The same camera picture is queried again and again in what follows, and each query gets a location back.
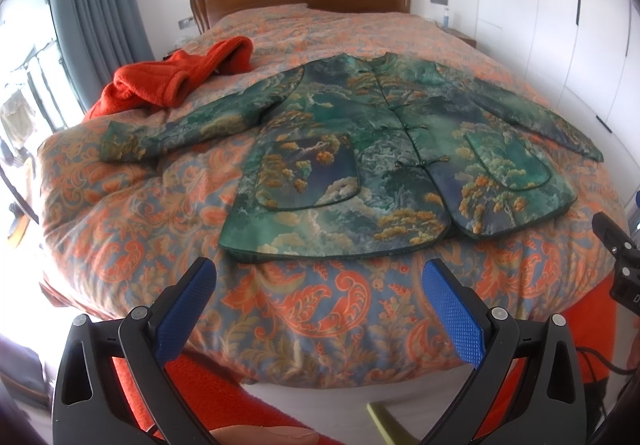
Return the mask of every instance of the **jacket sleeve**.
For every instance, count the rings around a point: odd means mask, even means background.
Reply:
[[[590,138],[552,110],[478,78],[466,81],[465,86],[470,88],[471,98],[479,107],[510,125],[555,141],[595,161],[604,161],[602,152]]]
[[[258,125],[265,111],[282,103],[296,89],[302,75],[301,67],[270,76],[160,127],[112,121],[102,139],[100,160],[138,162],[244,132]]]

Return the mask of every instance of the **screw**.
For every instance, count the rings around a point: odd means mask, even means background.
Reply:
[[[566,324],[566,319],[559,313],[553,315],[551,320],[556,326],[564,326]]]
[[[500,307],[492,309],[491,315],[496,320],[506,320],[506,318],[509,316],[507,310]]]
[[[75,319],[74,319],[74,326],[82,326],[86,323],[86,315],[82,314],[82,315],[78,315]]]
[[[131,318],[133,320],[140,320],[145,318],[147,313],[149,313],[149,310],[146,306],[138,306],[131,310]]]

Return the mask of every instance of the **white wardrobe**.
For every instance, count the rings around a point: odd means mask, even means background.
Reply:
[[[523,76],[640,189],[640,15],[630,0],[479,0],[478,49]]]

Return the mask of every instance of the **cable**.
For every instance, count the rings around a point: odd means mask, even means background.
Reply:
[[[591,379],[593,383],[598,381],[596,377],[596,372],[593,369],[593,365],[591,365],[591,361],[589,360],[589,355],[587,355],[587,351],[583,351],[584,348],[575,348],[578,353],[582,355],[584,360],[587,362],[587,367],[589,367],[589,372],[591,373]],[[607,417],[607,408],[604,406],[604,396],[598,396],[598,401],[600,402],[600,411],[602,412],[602,417]]]
[[[624,377],[629,377],[631,375],[634,375],[636,373],[635,369],[622,369],[622,367],[618,367],[617,365],[613,365],[611,362],[609,362],[604,355],[599,352],[597,349],[591,349],[591,348],[575,348],[576,351],[578,351],[579,353],[582,353],[583,355],[585,353],[589,353],[590,355],[593,355],[594,357],[596,357],[605,367],[607,367],[607,369],[609,369],[610,371],[616,373],[617,375],[622,375]]]
[[[622,389],[620,389],[620,392],[618,393],[618,396],[616,396],[616,401],[620,401],[620,398],[622,397],[622,395],[625,394],[625,391],[626,391],[627,387],[629,386],[629,384],[631,383],[632,380],[633,380],[633,378],[631,378],[631,377],[626,379],[625,385],[622,386]]]

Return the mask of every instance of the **finger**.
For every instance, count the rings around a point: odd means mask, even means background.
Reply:
[[[234,425],[212,430],[220,445],[316,445],[320,436],[302,427]]]

